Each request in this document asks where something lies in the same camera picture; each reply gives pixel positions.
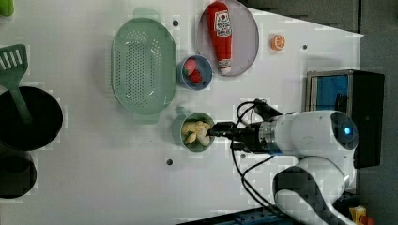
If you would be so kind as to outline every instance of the white tabletop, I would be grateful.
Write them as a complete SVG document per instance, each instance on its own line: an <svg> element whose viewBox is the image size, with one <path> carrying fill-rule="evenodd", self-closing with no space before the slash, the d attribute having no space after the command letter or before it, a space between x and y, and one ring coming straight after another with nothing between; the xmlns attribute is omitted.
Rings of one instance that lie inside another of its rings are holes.
<svg viewBox="0 0 398 225"><path fill-rule="evenodd" d="M37 185L17 200L0 200L2 224L176 224L258 207L240 184L227 140L216 140L203 153L174 145L174 108L181 105L216 121L233 121L241 101L261 97L283 113L300 111L307 71L358 68L361 36L252 10L260 49L248 72L216 76L200 92L178 87L156 126L135 125L110 86L115 32L136 7L154 8L173 35L180 60L195 53L195 26L209 3L16 2L14 19L0 22L0 45L28 46L29 75L22 85L39 86L59 98L66 123L59 139L31 152ZM179 20L178 28L173 19ZM285 36L282 52L268 46L273 34ZM172 166L166 165L168 158ZM260 159L249 155L239 162L246 168ZM272 177L296 161L276 157L249 178L273 201Z"/></svg>

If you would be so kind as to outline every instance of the ketchup bottle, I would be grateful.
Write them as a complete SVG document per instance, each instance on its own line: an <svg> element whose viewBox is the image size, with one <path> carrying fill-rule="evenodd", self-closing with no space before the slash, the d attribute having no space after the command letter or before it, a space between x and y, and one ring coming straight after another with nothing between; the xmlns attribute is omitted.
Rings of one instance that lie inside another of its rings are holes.
<svg viewBox="0 0 398 225"><path fill-rule="evenodd" d="M214 2L206 9L208 32L222 75L231 72L232 26L225 3Z"/></svg>

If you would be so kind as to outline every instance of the black cable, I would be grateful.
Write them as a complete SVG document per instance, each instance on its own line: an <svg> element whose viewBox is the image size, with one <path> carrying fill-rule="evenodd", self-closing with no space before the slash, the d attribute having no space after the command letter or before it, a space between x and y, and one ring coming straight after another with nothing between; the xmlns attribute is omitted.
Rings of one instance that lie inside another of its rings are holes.
<svg viewBox="0 0 398 225"><path fill-rule="evenodd" d="M246 109L246 111L244 111L242 115L239 115L239 110L240 110L240 108L241 108L242 106L248 105L248 104L253 104L253 105L252 105L251 107L249 107L248 109ZM243 102L243 103L241 103L241 104L237 107L237 118L238 118L238 120L237 120L237 122L235 123L235 128L236 128L236 127L238 126L238 124L242 121L242 118L244 117L244 115L245 115L249 110L253 110L254 107L255 107L255 103L252 102L252 101ZM280 209L274 207L274 206L273 206L269 201L267 201L260 193L258 193L258 191L256 191L256 190L254 189L254 187L249 183L249 181L245 178L246 173L248 173L250 170L254 169L255 167L257 167L257 166L259 166L259 165L261 165L261 164L263 164L263 163L265 163L265 162L271 160L273 157L269 157L269 158L267 158L267 159L265 159L265 160L263 160L263 161L261 161L261 162L255 164L255 165L251 166L251 168L249 168L248 170L246 170L245 173L242 173L242 171L240 170L240 168L239 168L238 165L237 165L237 159L236 159L236 156L235 156L235 152L234 152L234 149L233 149L233 145L234 145L234 138L232 138L232 140L231 140L231 146L230 146L230 148L231 148L231 153L232 153L232 157L233 157L233 160L234 160L234 164L235 164L235 166L236 166L236 168L237 168L237 171L238 171L238 173L239 173L239 175L240 175L240 177L241 177L241 182L242 182L243 187L246 189L246 191L248 192L248 194L249 194L255 201L257 201L262 207L268 209L269 211L272 211L272 213L274 213L274 214L277 215L277 216L282 216L282 217L283 217L284 213L283 213ZM250 188L257 196L255 196L254 194L252 194L252 193L249 191L249 188ZM264 205L262 202L260 202L260 201L258 200L257 197L259 197L263 202L267 203L268 205Z"/></svg>
<svg viewBox="0 0 398 225"><path fill-rule="evenodd" d="M264 163L266 163L266 162L268 162L268 161L270 161L272 158L274 158L274 156L267 157L266 159L262 160L261 162L258 162L258 163L256 163L256 164L252 165L250 168L248 168L248 169L243 173L243 178L246 176L246 174L247 174L249 171L251 171L252 169L254 169L254 168L256 168L256 167L258 167L258 166L260 166L260 165L262 165L262 164L264 164Z"/></svg>
<svg viewBox="0 0 398 225"><path fill-rule="evenodd" d="M250 112L250 123L253 122L253 111L254 111L254 109L252 109L252 111Z"/></svg>

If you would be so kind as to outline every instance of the green plastic basket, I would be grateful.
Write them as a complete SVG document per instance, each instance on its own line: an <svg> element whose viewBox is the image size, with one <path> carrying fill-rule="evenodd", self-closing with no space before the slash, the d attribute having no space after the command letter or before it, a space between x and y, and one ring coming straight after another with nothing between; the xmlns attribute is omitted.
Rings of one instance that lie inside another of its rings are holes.
<svg viewBox="0 0 398 225"><path fill-rule="evenodd" d="M140 124L155 124L176 92L176 44L155 10L138 7L113 43L112 87Z"/></svg>

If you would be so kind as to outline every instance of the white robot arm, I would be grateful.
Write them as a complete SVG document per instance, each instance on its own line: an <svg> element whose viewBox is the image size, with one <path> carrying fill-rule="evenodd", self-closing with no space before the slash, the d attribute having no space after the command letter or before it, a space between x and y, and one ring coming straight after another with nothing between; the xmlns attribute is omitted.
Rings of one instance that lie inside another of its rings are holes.
<svg viewBox="0 0 398 225"><path fill-rule="evenodd" d="M332 207L354 180L358 131L353 121L342 112L282 115L265 103L257 105L257 113L268 114L262 115L265 122L245 128L219 123L207 135L238 141L234 150L297 157L297 165L273 179L277 207L309 225L355 225Z"/></svg>

